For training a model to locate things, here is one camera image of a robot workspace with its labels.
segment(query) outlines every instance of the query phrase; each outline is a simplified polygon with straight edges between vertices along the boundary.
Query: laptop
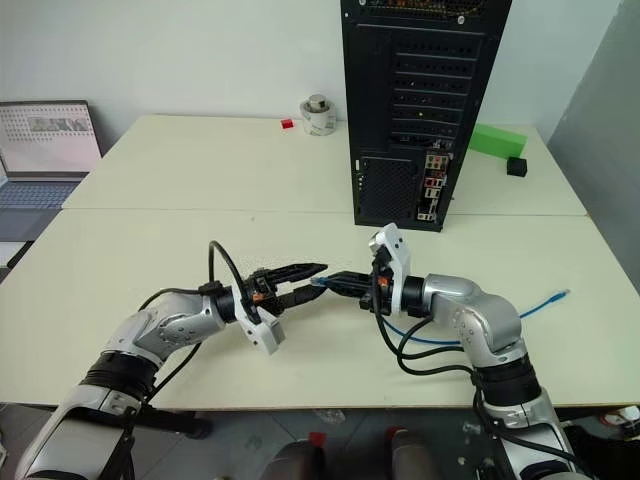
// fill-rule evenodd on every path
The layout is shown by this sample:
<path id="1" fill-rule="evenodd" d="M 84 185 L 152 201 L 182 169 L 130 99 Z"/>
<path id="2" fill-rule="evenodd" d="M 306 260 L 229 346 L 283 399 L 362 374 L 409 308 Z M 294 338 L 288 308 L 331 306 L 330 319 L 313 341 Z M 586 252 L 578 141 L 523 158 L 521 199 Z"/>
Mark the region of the laptop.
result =
<path id="1" fill-rule="evenodd" d="M 0 102 L 0 241 L 35 240 L 100 158 L 87 102 Z"/>

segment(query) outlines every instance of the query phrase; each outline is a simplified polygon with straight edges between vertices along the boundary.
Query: laptop keyboard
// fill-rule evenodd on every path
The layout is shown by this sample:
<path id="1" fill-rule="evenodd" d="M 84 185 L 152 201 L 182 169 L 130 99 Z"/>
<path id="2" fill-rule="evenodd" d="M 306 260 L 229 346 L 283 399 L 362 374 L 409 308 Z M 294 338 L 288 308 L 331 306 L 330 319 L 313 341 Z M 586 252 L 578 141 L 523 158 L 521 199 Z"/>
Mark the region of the laptop keyboard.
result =
<path id="1" fill-rule="evenodd" d="M 75 183 L 8 183 L 0 189 L 0 208 L 61 208 Z"/>

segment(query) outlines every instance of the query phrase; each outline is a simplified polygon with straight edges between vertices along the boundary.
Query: tape roll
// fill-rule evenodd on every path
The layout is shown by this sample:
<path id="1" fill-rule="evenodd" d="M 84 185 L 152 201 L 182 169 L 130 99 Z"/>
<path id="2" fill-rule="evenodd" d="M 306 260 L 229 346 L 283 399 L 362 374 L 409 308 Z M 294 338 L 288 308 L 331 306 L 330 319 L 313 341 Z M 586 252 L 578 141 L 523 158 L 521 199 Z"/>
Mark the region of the tape roll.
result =
<path id="1" fill-rule="evenodd" d="M 324 136 L 336 129 L 336 107 L 323 95 L 311 95 L 300 104 L 302 125 L 309 135 Z"/>

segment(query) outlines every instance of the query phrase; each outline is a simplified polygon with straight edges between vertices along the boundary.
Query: white table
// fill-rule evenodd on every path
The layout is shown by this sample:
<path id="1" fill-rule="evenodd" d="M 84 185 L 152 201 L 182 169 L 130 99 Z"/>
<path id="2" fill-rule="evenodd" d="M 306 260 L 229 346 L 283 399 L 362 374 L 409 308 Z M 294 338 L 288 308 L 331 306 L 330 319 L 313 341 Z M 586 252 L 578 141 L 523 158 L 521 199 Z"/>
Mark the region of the white table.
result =
<path id="1" fill-rule="evenodd" d="M 211 239 L 244 274 L 296 261 L 366 272 L 374 230 L 354 226 L 350 214 L 63 211 L 0 287 L 0 401 L 59 402 L 148 295 L 206 279 Z M 541 383 L 559 406 L 640 403 L 640 299 L 588 217 L 456 215 L 442 233 L 404 236 L 413 274 L 471 278 L 520 311 L 570 288 L 565 300 L 524 321 Z M 222 262 L 217 271 L 228 280 Z M 158 406 L 470 405 L 462 373 L 401 372 L 355 300 L 328 294 L 286 312 L 283 326 L 287 340 L 271 357 L 229 326 L 205 342 Z M 448 333 L 429 327 L 422 334 Z M 463 359 L 455 353 L 417 366 Z"/>
<path id="2" fill-rule="evenodd" d="M 505 128 L 529 138 L 527 177 L 469 151 L 449 214 L 585 215 L 535 128 Z M 351 213 L 347 126 L 312 137 L 278 120 L 144 116 L 64 208 Z"/>

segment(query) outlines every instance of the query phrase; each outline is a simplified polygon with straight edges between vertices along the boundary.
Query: red object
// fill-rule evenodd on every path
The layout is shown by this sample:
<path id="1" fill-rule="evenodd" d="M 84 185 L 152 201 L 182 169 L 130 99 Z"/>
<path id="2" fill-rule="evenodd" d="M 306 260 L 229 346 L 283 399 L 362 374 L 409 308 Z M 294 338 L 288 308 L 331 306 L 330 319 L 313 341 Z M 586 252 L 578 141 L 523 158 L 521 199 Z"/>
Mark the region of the red object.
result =
<path id="1" fill-rule="evenodd" d="M 327 441 L 327 434 L 322 432 L 309 432 L 309 443 L 316 448 L 324 448 Z"/>

